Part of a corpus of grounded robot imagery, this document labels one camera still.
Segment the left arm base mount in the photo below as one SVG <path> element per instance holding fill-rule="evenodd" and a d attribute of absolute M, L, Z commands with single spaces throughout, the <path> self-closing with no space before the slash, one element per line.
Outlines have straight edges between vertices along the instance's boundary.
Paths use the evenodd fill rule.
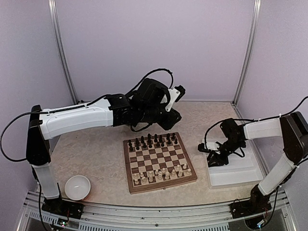
<path fill-rule="evenodd" d="M 42 210 L 67 218 L 81 219 L 84 205 L 76 202 L 63 201 L 52 202 L 46 200 L 42 205 Z"/>

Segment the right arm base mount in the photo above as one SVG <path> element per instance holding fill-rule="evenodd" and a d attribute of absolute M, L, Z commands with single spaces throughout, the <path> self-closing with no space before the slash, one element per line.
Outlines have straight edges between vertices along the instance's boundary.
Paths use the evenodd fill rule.
<path fill-rule="evenodd" d="M 232 218 L 242 218 L 258 213 L 263 213 L 266 210 L 271 210 L 272 206 L 270 202 L 261 203 L 259 205 L 253 205 L 250 200 L 239 201 L 235 200 L 229 204 Z"/>

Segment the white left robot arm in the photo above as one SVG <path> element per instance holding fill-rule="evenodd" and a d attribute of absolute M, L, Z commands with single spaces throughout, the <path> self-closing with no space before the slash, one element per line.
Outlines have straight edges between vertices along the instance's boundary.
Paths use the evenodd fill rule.
<path fill-rule="evenodd" d="M 26 143 L 26 160 L 34 171 L 44 198 L 57 214 L 67 210 L 67 202 L 61 198 L 52 168 L 49 141 L 63 134 L 95 127 L 130 126 L 134 131 L 139 123 L 147 127 L 158 124 L 170 130 L 181 120 L 180 113 L 173 109 L 185 94 L 181 85 L 167 87 L 163 83 L 146 78 L 137 88 L 127 94 L 106 94 L 98 99 L 75 106 L 56 109 L 32 107 L 12 121 L 30 116 Z"/>

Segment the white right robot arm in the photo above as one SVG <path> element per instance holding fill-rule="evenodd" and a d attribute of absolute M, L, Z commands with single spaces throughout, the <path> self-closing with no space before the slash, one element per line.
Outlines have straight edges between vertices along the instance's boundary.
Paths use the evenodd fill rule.
<path fill-rule="evenodd" d="M 243 116 L 257 118 L 276 116 L 295 107 L 295 103 L 283 106 L 273 101 L 252 102 L 240 109 Z M 272 170 L 282 155 L 282 139 L 279 137 L 261 138 L 248 142 L 244 149 L 247 157 L 231 155 L 231 163 L 223 167 L 207 169 L 210 189 L 227 189 L 251 185 L 261 177 L 266 168 Z M 283 185 L 291 203 L 308 199 L 308 164 L 303 163 L 292 178 Z"/>

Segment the white chess bishop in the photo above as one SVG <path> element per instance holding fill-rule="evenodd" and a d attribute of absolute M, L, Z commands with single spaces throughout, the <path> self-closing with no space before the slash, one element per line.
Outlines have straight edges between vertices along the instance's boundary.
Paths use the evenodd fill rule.
<path fill-rule="evenodd" d="M 175 171 L 175 169 L 173 169 L 173 170 L 171 171 L 171 176 L 172 176 L 172 177 L 176 176 L 176 171 Z"/>

